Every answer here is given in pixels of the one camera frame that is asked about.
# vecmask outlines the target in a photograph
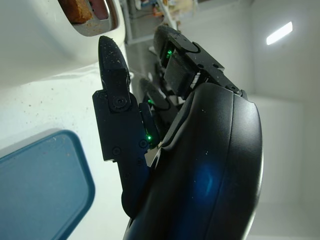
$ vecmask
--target ceiling light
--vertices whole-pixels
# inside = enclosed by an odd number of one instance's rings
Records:
[[[293,30],[292,21],[284,25],[283,27],[279,28],[277,31],[272,33],[270,36],[266,38],[266,44],[270,45],[275,43],[276,41],[282,39],[284,36],[291,33]]]

